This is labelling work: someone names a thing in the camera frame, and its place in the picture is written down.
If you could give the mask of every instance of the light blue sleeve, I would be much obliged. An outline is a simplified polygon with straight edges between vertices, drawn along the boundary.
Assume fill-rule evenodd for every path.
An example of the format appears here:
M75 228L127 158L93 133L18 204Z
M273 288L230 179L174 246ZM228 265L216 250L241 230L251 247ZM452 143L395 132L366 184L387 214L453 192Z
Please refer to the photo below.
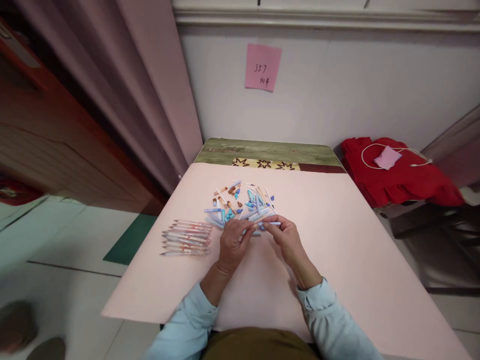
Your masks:
M158 333L142 360L199 359L207 346L218 312L197 282Z
M308 328L325 360L382 360L383 357L324 278L306 291L296 290Z

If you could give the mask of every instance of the shoe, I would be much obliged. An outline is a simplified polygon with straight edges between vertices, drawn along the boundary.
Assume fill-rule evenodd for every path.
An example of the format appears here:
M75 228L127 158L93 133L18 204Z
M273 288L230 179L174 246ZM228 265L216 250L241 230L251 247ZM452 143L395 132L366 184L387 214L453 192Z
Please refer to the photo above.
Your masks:
M34 348L26 360L65 360L66 350L65 341L53 337Z
M13 354L37 336L34 308L27 301L14 301L0 308L0 352Z

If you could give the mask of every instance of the pink curtain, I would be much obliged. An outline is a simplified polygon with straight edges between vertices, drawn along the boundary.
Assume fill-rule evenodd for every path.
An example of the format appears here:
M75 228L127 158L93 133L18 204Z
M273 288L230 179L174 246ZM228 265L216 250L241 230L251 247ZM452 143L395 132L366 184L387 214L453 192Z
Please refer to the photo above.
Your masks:
M480 105L453 124L423 151L462 188L480 181Z
M168 0L16 0L169 192L202 147Z

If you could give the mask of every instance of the person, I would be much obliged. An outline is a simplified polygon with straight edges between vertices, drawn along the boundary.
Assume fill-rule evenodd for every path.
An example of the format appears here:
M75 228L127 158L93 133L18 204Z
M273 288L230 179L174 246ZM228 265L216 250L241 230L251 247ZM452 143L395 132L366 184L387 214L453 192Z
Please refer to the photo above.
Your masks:
M268 222L280 222L280 227ZM222 293L242 261L255 230L251 221L232 219L225 224L220 237L218 261L178 305L143 360L190 360L200 357L203 360L382 359L364 331L340 304L330 284L310 261L296 225L279 215L266 217L263 223L294 274L298 299L318 352L293 332L284 330L245 327L209 337Z

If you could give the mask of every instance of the green floor mat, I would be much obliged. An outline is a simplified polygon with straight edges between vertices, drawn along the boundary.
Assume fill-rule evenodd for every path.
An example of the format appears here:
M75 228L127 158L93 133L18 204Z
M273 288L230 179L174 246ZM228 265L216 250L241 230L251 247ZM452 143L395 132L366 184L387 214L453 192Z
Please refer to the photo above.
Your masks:
M103 260L129 265L156 220L156 216L138 215Z

